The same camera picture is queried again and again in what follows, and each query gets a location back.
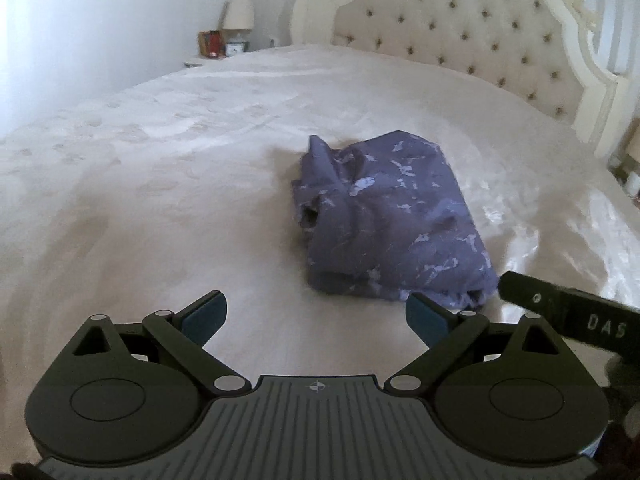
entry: folded garment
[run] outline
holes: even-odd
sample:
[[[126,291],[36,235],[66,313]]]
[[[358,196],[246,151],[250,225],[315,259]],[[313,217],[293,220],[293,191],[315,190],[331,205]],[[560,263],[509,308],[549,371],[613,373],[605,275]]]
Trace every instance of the folded garment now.
[[[498,277],[440,147],[391,132],[343,150],[309,139],[292,183],[309,284],[404,301],[422,292],[477,308]]]

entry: ribbed surface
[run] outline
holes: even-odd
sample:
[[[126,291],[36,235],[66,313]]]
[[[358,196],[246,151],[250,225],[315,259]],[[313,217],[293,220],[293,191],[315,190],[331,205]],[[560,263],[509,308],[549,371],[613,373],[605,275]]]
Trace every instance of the ribbed surface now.
[[[57,480],[580,480],[587,458],[523,469],[475,457],[440,433],[424,405],[381,392],[371,377],[263,379],[217,400],[173,450],[118,469],[47,460]]]

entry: headboard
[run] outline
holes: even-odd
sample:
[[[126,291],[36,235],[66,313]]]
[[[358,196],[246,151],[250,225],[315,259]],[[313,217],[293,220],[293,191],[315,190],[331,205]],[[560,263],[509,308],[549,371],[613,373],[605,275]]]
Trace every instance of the headboard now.
[[[623,135],[628,80],[594,62],[597,26],[573,0],[296,0],[291,36],[485,79],[609,156]]]

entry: white lampshade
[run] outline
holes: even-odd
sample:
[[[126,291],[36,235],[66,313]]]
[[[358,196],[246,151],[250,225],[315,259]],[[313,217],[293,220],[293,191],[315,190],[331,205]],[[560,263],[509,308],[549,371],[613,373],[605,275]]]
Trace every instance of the white lampshade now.
[[[631,142],[626,147],[626,152],[633,160],[640,162],[640,126],[631,137]]]
[[[231,0],[226,8],[222,28],[251,30],[254,28],[254,4],[251,0]]]

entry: white bedspread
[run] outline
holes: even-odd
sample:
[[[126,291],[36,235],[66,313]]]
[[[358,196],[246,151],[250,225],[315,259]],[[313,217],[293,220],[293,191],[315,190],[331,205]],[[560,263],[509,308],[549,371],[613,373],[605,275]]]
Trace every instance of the white bedspread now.
[[[640,306],[640,212],[516,96],[338,47],[183,70],[1,141],[0,470],[37,460],[26,397],[91,314],[137,322],[220,289],[228,318],[206,349],[252,381],[382,382],[423,352],[402,304],[309,289],[290,197],[309,135],[344,146],[397,129],[442,147],[498,272]],[[584,355],[598,375],[606,355]]]

